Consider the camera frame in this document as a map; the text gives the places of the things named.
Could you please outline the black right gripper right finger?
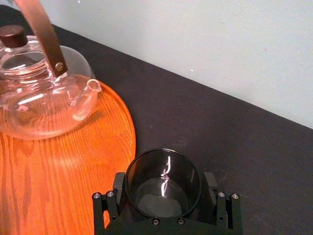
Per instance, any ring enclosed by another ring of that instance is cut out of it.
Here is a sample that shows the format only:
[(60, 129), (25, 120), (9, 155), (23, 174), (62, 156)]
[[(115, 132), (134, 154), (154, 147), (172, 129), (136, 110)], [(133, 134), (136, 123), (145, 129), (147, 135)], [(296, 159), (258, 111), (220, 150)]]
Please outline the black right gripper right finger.
[(218, 186), (212, 172), (203, 176), (203, 199), (206, 213), (205, 225), (208, 232), (241, 232), (243, 230), (241, 199), (238, 193), (226, 194)]

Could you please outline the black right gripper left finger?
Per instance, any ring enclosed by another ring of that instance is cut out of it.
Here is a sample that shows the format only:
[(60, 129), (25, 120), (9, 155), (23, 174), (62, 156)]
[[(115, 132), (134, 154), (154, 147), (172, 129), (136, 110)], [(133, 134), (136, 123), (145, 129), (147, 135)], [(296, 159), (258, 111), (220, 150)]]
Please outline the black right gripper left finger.
[(112, 230), (122, 227), (120, 215), (125, 204), (125, 172), (115, 175), (112, 190), (92, 195), (94, 230)]

